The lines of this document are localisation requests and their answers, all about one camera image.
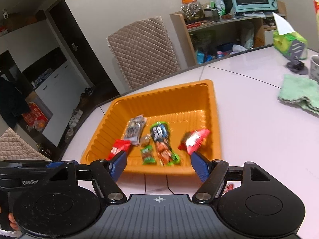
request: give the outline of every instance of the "green snack package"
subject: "green snack package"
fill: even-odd
[[[141,149],[143,164],[155,164],[156,160],[153,157],[153,147],[146,146]]]
[[[169,143],[169,127],[168,123],[159,121],[154,123],[151,128],[151,137],[155,142],[157,156],[160,160],[160,165],[179,164],[181,159],[170,146]]]

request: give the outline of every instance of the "white table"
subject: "white table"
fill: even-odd
[[[298,235],[319,238],[319,118],[277,99],[288,62],[273,47],[238,55],[181,73],[134,93],[203,79],[214,82],[222,156],[230,165],[253,161],[298,195],[306,217]],[[79,161],[110,103],[97,108],[79,129],[63,160]],[[200,186],[197,177],[123,174],[119,186],[128,196],[181,194]],[[92,189],[90,182],[81,186]]]

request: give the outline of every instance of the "black coat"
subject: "black coat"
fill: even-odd
[[[0,76],[0,114],[12,129],[18,123],[21,114],[30,112],[24,96],[13,83]]]

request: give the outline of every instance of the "doorway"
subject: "doorway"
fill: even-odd
[[[91,97],[97,105],[119,95],[111,79],[99,62],[79,25],[64,0],[60,0],[48,13],[82,69],[95,86]]]

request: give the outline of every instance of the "human hand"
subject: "human hand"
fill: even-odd
[[[10,226],[14,229],[14,230],[19,230],[17,222],[14,220],[13,214],[9,213],[8,215],[8,219],[10,221]]]

